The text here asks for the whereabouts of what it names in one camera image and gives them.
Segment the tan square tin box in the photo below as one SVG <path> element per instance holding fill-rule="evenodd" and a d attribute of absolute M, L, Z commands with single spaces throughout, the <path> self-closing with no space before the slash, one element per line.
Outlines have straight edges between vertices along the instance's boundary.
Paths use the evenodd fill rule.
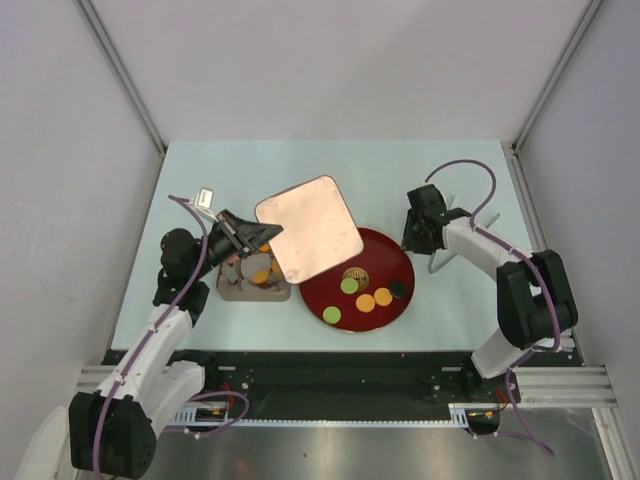
<path fill-rule="evenodd" d="M 272 271 L 272 260 L 276 259 L 269 244 L 263 245 L 256 253 L 246 258 L 237 258 L 233 264 L 227 262 L 218 267 L 216 290 L 219 296 L 229 302 L 284 302 L 291 296 L 291 285 L 283 273 Z M 253 274 L 261 269 L 271 272 L 263 284 L 251 281 Z"/>

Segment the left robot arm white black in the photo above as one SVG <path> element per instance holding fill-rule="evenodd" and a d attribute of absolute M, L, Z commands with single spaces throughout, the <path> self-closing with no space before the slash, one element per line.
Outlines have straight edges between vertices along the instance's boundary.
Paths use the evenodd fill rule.
<path fill-rule="evenodd" d="M 283 230 L 244 220 L 227 210 L 195 237 L 175 228 L 160 241 L 161 268 L 152 309 L 135 344 L 91 393 L 80 392 L 69 410 L 73 467 L 97 476 L 139 479 L 158 438 L 192 397 L 207 400 L 221 376 L 194 361 L 170 360 L 204 311 L 210 289 L 203 278 L 225 261 L 245 258 Z"/>

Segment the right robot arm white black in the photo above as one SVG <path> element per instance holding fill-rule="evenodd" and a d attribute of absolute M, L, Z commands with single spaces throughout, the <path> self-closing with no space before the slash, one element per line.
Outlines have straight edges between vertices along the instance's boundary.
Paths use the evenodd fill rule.
<path fill-rule="evenodd" d="M 561 334 L 578 321 L 563 261 L 553 250 L 523 252 L 475 223 L 461 208 L 449 209 L 427 184 L 407 193 L 409 209 L 401 247 L 422 255 L 447 250 L 463 257 L 496 285 L 498 328 L 463 366 L 461 388 L 473 401 L 497 389 L 497 378 L 529 356 L 555 353 Z"/>

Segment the tan square tin lid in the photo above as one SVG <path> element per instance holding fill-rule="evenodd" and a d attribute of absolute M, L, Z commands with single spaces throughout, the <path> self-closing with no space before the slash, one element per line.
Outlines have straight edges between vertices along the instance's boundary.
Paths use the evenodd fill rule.
<path fill-rule="evenodd" d="M 269 241 L 285 280 L 310 280 L 354 258 L 364 241 L 336 183 L 319 176 L 274 194 L 255 207 L 261 223 L 283 231 Z"/>

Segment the round red lacquer tray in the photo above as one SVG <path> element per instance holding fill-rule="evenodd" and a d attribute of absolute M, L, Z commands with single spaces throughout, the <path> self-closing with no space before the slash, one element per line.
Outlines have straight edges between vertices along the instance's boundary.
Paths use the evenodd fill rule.
<path fill-rule="evenodd" d="M 359 233 L 360 254 L 299 285 L 315 317 L 349 333 L 391 324 L 405 312 L 415 289 L 413 265 L 400 245 L 373 229 Z"/>

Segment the metal tongs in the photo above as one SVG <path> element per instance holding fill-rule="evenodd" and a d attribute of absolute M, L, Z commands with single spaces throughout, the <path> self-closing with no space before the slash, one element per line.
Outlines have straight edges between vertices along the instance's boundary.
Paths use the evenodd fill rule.
<path fill-rule="evenodd" d="M 456 194 L 447 192 L 444 195 L 445 206 L 448 210 L 455 207 Z M 499 210 L 490 209 L 488 213 L 481 213 L 477 223 L 483 227 L 490 229 L 501 217 Z M 456 257 L 455 253 L 446 253 L 444 250 L 439 250 L 430 256 L 427 265 L 427 271 L 430 275 L 436 275 L 443 270 L 451 261 Z"/>

